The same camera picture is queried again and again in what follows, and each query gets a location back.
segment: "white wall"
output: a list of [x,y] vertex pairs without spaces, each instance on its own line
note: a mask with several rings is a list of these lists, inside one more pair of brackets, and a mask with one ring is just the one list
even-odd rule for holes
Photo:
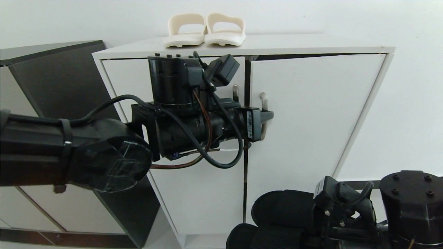
[[246,33],[325,32],[397,47],[340,179],[402,169],[443,176],[443,1],[3,0],[0,47],[167,34],[181,12],[222,12]]

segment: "cabinet top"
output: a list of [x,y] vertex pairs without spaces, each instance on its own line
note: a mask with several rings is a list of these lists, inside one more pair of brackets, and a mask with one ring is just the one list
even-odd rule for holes
[[395,47],[386,47],[365,41],[353,40],[325,34],[246,35],[241,46],[163,46],[164,37],[150,38],[93,53],[94,59],[146,58],[154,53],[200,56],[261,55],[261,54],[387,54]]

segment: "cable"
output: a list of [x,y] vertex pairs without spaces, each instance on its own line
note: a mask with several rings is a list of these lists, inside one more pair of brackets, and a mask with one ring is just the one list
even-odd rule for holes
[[372,189],[374,188],[373,182],[367,182],[365,185],[365,188],[361,191],[361,193],[354,198],[353,200],[350,200],[346,204],[343,205],[343,208],[348,209],[353,206],[355,206],[357,203],[361,202],[362,200],[366,199],[368,195],[371,193]]
[[[89,112],[86,116],[84,116],[81,119],[73,119],[70,120],[71,126],[81,126],[85,125],[88,122],[92,120],[92,117],[99,113],[100,111],[104,110],[106,107],[115,104],[117,102],[120,102],[125,99],[133,99],[138,104],[144,103],[141,99],[139,99],[137,96],[134,95],[121,95],[118,97],[115,97],[113,99],[107,100],[95,109],[93,109],[91,112]],[[39,125],[52,125],[52,126],[62,126],[62,122],[59,119],[54,118],[44,118],[44,117],[28,117],[23,115],[17,115],[17,114],[11,114],[9,116],[9,120],[16,121],[16,122],[22,122],[22,123],[28,123],[28,124],[39,124]]]
[[[212,140],[212,125],[211,125],[211,119],[209,117],[208,112],[206,111],[205,107],[203,106],[202,102],[200,101],[198,95],[197,95],[197,90],[194,90],[193,95],[195,97],[195,99],[197,100],[198,104],[200,105],[200,109],[202,110],[203,116],[205,117],[206,120],[206,130],[208,131],[208,142],[206,143],[206,147],[205,147],[205,151],[218,151],[220,149],[215,149],[215,150],[210,150],[211,147],[211,140]],[[188,153],[183,153],[180,154],[181,156],[188,156],[190,154],[195,154],[198,153],[198,151],[193,151],[193,152],[188,152]],[[178,165],[161,165],[161,164],[152,164],[151,165],[151,169],[183,169],[183,168],[187,168],[193,165],[196,165],[198,162],[200,162],[203,159],[202,155],[199,155],[196,159],[188,162],[188,163],[183,163],[183,164],[178,164]]]
[[202,73],[202,75],[203,75],[203,81],[206,83],[206,86],[208,87],[209,94],[211,95],[212,99],[214,100],[214,102],[218,106],[218,108],[221,110],[221,112],[225,115],[226,119],[229,121],[229,123],[234,128],[234,131],[235,131],[235,134],[236,134],[237,140],[238,140],[237,156],[234,158],[234,160],[232,162],[230,162],[230,163],[219,163],[219,162],[215,161],[214,159],[212,159],[209,155],[208,155],[208,158],[205,157],[205,159],[210,164],[214,165],[217,168],[222,168],[222,169],[231,168],[235,164],[238,163],[238,161],[241,158],[241,155],[243,154],[243,139],[241,137],[240,130],[238,129],[237,125],[234,123],[234,120],[232,120],[232,118],[229,116],[228,112],[225,110],[225,108],[222,106],[220,101],[217,99],[217,97],[215,96],[214,92],[211,91],[211,88],[212,88],[211,83],[206,79],[206,76],[205,76],[204,73]]

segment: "cabinet door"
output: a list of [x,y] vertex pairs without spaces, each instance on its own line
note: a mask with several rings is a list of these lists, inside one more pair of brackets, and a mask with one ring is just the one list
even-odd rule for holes
[[0,227],[60,231],[16,187],[0,187]]
[[247,222],[254,201],[273,190],[313,192],[336,168],[384,54],[251,63],[251,106],[268,94],[275,113],[266,138],[248,155]]
[[[206,63],[215,58],[203,58]],[[232,97],[234,84],[240,89],[240,102],[244,104],[245,58],[236,57],[240,68],[228,86],[217,88],[219,97]],[[106,60],[103,66],[116,95],[134,94],[144,101],[152,101],[152,89],[147,59]],[[131,104],[121,103],[131,120]],[[221,144],[223,149],[237,148],[237,142]],[[237,151],[211,152],[222,163],[235,158]],[[161,159],[156,164],[177,165],[195,159],[190,155],[179,160]],[[163,199],[165,213],[169,214],[179,234],[228,234],[243,222],[243,159],[230,169],[218,169],[205,160],[184,169],[151,170],[151,174]]]
[[51,185],[21,188],[69,232],[124,234],[91,190],[70,184],[62,194],[54,193]]

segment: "black cylindrical motor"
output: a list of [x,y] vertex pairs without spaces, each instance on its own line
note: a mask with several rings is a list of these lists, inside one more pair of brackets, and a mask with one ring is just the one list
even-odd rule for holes
[[401,171],[380,181],[394,249],[443,248],[443,179]]
[[154,102],[166,108],[196,104],[192,89],[202,83],[202,68],[194,58],[149,56]]

